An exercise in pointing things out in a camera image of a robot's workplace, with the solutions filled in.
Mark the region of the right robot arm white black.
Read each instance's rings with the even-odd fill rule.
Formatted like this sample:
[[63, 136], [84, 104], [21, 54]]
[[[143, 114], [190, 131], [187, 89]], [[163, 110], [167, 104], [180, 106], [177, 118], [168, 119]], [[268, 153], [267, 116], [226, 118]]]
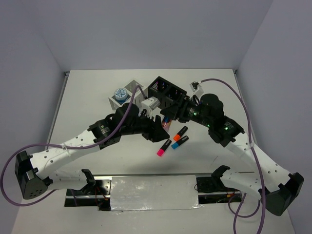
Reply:
[[232, 152], [262, 175], [238, 175], [229, 166], [220, 166], [213, 173], [212, 186], [223, 191], [235, 188], [258, 199], [264, 199], [265, 208], [271, 214], [281, 216], [297, 198], [304, 178], [300, 173], [291, 173], [273, 161], [252, 141], [248, 134], [233, 119], [225, 116], [223, 103], [214, 94], [204, 94], [199, 104], [181, 94], [175, 100], [168, 97], [160, 100], [160, 113], [179, 122], [194, 121], [208, 128], [211, 139]]

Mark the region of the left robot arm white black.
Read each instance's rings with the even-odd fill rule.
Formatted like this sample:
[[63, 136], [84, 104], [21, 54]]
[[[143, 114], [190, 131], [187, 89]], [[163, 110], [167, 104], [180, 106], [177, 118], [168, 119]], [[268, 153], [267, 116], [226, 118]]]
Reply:
[[122, 136], [142, 135], [153, 143], [168, 139], [160, 116], [148, 117], [136, 105], [124, 104], [116, 112], [96, 121], [76, 137], [59, 147], [28, 154], [25, 150], [16, 155], [15, 174], [22, 197], [34, 199], [48, 190], [73, 189], [91, 194], [96, 181], [91, 171], [61, 171], [61, 167], [82, 156], [100, 151], [116, 144]]

